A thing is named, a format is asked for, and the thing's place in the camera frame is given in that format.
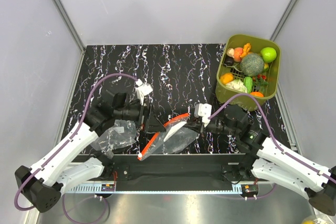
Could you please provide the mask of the red zip clear bag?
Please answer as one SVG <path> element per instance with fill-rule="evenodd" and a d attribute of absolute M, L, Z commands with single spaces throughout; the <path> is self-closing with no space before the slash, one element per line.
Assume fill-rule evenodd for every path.
<path fill-rule="evenodd" d="M 198 137 L 198 133 L 186 128 L 189 113 L 178 115 L 164 124 L 165 132 L 155 133 L 144 149 L 138 154 L 143 161 L 153 154 L 179 153 Z"/>

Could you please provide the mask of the olive green plastic basket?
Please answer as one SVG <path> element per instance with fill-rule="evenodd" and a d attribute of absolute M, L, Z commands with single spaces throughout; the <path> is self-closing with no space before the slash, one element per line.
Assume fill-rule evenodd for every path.
<path fill-rule="evenodd" d="M 233 65 L 227 64 L 227 50 L 230 48 L 243 47 L 246 43 L 251 44 L 251 51 L 253 53 L 259 53 L 265 47 L 271 47 L 275 49 L 277 53 L 277 58 L 269 64 L 269 69 L 264 73 L 266 76 L 266 82 L 268 84 L 253 87 L 254 92 L 259 91 L 264 95 L 263 97 L 255 97 L 255 99 L 260 105 L 263 105 L 267 100 L 273 98 L 277 92 L 281 59 L 280 47 L 275 42 L 268 39 L 237 34 L 232 35 L 228 39 L 216 74 L 217 84 L 215 95 L 220 103 L 226 102 L 229 98 L 239 93 L 236 90 L 226 87 L 220 80 L 221 76 L 226 73 L 231 73 L 235 80 L 239 79 L 241 81 L 245 77 L 244 74 L 240 71 L 240 67 L 238 66 L 239 63 L 235 62 Z"/>

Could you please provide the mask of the green netted melon toy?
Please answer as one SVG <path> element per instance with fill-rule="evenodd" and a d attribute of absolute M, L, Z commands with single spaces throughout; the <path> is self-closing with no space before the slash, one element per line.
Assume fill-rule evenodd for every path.
<path fill-rule="evenodd" d="M 248 54 L 240 62 L 241 72 L 249 77 L 257 76 L 264 70 L 263 58 L 255 53 Z"/>

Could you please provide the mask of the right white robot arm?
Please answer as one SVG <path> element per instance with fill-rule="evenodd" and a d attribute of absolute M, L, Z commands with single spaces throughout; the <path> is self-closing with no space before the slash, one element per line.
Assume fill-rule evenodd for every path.
<path fill-rule="evenodd" d="M 226 107 L 219 118 L 209 119 L 211 111 L 209 104 L 196 105 L 195 128 L 234 137 L 243 154 L 238 164 L 222 169 L 226 180 L 267 180 L 301 195 L 316 210 L 335 216 L 335 168 L 310 161 L 273 140 L 269 133 L 253 127 L 247 113 L 237 105 Z"/>

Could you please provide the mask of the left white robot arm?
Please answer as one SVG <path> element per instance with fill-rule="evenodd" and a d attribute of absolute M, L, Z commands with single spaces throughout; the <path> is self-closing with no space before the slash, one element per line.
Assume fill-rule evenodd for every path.
<path fill-rule="evenodd" d="M 65 169 L 85 147 L 112 128 L 116 120 L 134 122 L 146 133 L 166 131 L 150 102 L 139 98 L 128 101 L 126 93 L 104 92 L 83 116 L 83 121 L 76 123 L 68 135 L 42 159 L 31 167 L 22 165 L 15 170 L 18 191 L 14 205 L 18 210 L 24 210 L 18 204 L 19 195 L 23 195 L 32 208 L 43 213 L 78 184 L 96 177 L 109 179 L 113 175 L 112 165 L 96 157 L 77 168 Z"/>

